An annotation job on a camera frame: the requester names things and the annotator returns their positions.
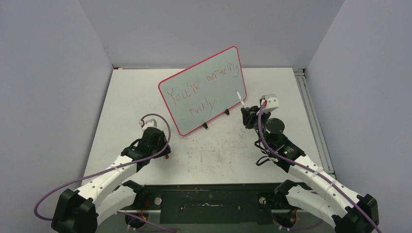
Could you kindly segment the white whiteboard marker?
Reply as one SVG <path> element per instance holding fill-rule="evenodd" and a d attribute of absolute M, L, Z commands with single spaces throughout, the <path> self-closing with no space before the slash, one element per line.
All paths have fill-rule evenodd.
<path fill-rule="evenodd" d="M 239 91 L 237 90 L 236 93 L 237 93 L 237 96 L 238 96 L 238 98 L 239 98 L 239 100 L 240 100 L 240 103 L 241 103 L 242 108 L 245 108 L 245 104 L 244 104 L 243 98 L 242 98 L 242 96 L 240 95 Z"/>

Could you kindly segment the pink framed whiteboard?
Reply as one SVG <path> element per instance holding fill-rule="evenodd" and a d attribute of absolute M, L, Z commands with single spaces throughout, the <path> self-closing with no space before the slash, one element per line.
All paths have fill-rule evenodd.
<path fill-rule="evenodd" d="M 247 97 L 239 50 L 231 46 L 160 81 L 158 90 L 181 136 Z"/>

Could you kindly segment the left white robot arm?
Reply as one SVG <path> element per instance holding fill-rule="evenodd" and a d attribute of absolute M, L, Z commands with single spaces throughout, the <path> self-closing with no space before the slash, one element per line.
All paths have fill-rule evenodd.
<path fill-rule="evenodd" d="M 109 167 L 76 190 L 66 189 L 59 197 L 51 228 L 59 233 L 94 233 L 99 224 L 124 207 L 139 209 L 145 196 L 128 180 L 153 158 L 171 152 L 165 133 L 144 128 L 141 138 L 126 147 Z"/>

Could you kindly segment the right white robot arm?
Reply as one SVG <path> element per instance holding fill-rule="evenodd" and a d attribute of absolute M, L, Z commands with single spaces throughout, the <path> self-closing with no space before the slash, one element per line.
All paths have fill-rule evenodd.
<path fill-rule="evenodd" d="M 315 164 L 284 135 L 284 123 L 271 118 L 270 110 L 264 105 L 242 107 L 241 114 L 245 128 L 257 133 L 258 140 L 254 145 L 264 154 L 256 165 L 271 161 L 309 187 L 306 190 L 296 182 L 284 181 L 274 190 L 279 207 L 291 206 L 307 211 L 337 233 L 381 232 L 375 198 L 347 188 Z"/>

